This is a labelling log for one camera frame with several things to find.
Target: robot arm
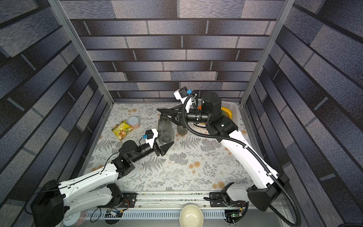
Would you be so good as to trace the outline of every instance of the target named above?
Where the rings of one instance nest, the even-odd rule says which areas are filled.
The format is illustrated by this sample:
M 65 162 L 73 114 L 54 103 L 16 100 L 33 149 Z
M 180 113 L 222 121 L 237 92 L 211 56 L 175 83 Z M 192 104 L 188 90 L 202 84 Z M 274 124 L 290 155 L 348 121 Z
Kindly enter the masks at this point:
M 235 158 L 242 164 L 244 169 L 251 176 L 253 183 L 251 184 L 228 184 L 222 190 L 222 197 L 227 205 L 233 204 L 234 201 L 250 201 L 258 209 L 265 211 L 268 206 L 281 193 L 281 189 L 276 185 L 276 182 L 271 178 L 273 175 L 282 185 L 285 185 L 289 179 L 285 174 L 279 175 L 276 170 L 271 168 L 261 158 L 261 162 L 267 166 L 267 172 L 261 162 L 249 151 L 252 150 L 238 130 L 236 124 L 228 117 L 221 113 L 221 99 L 214 92 L 205 92 L 201 95 L 201 109 L 192 109 L 192 102 L 187 99 L 188 95 L 192 94 L 192 90 L 187 90 L 186 87 L 174 92 L 176 99 L 185 104 L 185 114 L 187 122 L 205 123 L 206 129 L 210 135 L 223 136 L 224 138 L 234 138 L 245 144 L 242 146 L 239 143 L 227 139 L 217 139 L 221 142 Z M 177 125 L 184 125 L 182 120 L 182 105 L 172 109 L 158 109 L 162 114 L 160 117 L 167 117 L 170 121 Z
M 53 227 L 63 218 L 91 207 L 118 207 L 123 196 L 116 184 L 91 191 L 129 174 L 135 167 L 133 162 L 155 152 L 164 156 L 174 142 L 158 146 L 156 129 L 147 130 L 143 136 L 146 143 L 137 146 L 132 140 L 123 143 L 118 156 L 96 171 L 57 183 L 51 180 L 44 184 L 30 207 L 36 226 Z

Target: yellow snack bag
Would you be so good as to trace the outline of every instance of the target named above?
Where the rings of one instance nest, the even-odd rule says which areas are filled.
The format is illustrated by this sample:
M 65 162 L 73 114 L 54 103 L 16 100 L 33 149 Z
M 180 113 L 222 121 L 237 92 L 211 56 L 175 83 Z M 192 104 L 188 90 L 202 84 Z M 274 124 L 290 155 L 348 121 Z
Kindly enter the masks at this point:
M 115 125 L 111 130 L 119 140 L 122 140 L 134 128 L 126 124 L 126 120 L 121 121 L 120 124 Z

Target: gray brick wallpaper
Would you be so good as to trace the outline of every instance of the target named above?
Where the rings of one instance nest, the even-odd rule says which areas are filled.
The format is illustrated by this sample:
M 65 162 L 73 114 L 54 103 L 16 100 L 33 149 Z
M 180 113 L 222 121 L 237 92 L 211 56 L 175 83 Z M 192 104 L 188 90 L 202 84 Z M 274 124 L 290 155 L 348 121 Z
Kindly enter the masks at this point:
M 305 226 L 363 222 L 363 1 L 296 0 L 246 108 Z
M 108 8 L 100 4 L 84 7 L 104 16 Z M 122 41 L 114 45 L 126 46 Z M 129 53 L 106 54 L 118 60 Z M 103 77 L 125 81 L 114 73 Z M 1 226 L 31 227 L 24 206 L 30 211 L 46 182 L 78 175 L 109 105 L 46 0 L 1 3 L 0 79 Z
M 188 85 L 190 89 L 218 91 L 221 96 L 239 102 L 283 3 L 61 1 L 117 101 L 142 101 L 154 97 L 154 91 L 171 92 Z M 123 91 L 134 92 L 120 97 L 118 94 L 125 94 Z

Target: mounting plate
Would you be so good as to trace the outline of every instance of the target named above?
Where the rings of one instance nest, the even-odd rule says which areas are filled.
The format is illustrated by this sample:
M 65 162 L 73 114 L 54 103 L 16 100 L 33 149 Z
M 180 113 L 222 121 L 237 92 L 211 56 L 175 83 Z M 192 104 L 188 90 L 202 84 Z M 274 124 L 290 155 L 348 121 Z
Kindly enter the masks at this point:
M 221 192 L 210 192 L 209 198 L 211 199 L 211 207 L 246 207 L 246 202 L 236 201 L 232 206 L 226 206 L 221 197 Z
M 136 195 L 137 193 L 122 193 L 123 198 L 127 199 L 130 204 L 129 204 L 129 208 L 134 208 L 135 207 L 135 202 L 136 202 Z M 127 208 L 127 202 L 123 202 L 118 208 Z

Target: metal rail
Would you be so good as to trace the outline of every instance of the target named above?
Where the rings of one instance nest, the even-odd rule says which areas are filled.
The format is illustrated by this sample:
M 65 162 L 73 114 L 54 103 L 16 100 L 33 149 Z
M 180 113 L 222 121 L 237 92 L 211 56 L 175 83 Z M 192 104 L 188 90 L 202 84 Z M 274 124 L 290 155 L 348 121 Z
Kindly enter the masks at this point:
M 249 80 L 247 87 L 243 93 L 242 99 L 241 99 L 241 106 L 244 106 L 247 102 L 247 99 L 252 91 L 252 88 L 257 80 L 257 77 L 262 72 L 262 67 L 272 49 L 272 46 L 274 45 L 278 34 L 281 31 L 282 26 L 285 23 L 285 20 L 290 13 L 291 8 L 293 7 L 295 0 L 285 0 L 284 5 L 282 6 L 281 12 L 276 20 L 275 27 L 272 30 L 271 35 L 269 36 L 269 39 L 267 40 L 266 46 L 264 50 L 262 51 L 262 55 L 260 59 L 257 62 L 257 65 L 252 73 L 252 77 Z
M 69 36 L 74 47 L 76 48 L 79 55 L 81 56 L 83 62 L 86 64 L 92 77 L 96 81 L 100 91 L 105 96 L 109 105 L 112 106 L 114 101 L 113 101 L 109 91 L 107 90 L 101 76 L 99 75 L 96 67 L 94 66 L 93 61 L 91 60 L 91 57 L 88 55 L 85 46 L 83 46 L 81 39 L 79 38 L 76 30 L 74 29 L 66 12 L 64 11 L 61 3 L 59 2 L 59 0 L 48 0 L 48 2 L 50 4 L 50 7 L 52 8 L 52 10 L 54 11 L 55 15 L 57 16 L 59 22 L 62 24 L 64 30 L 67 32 L 67 35 Z

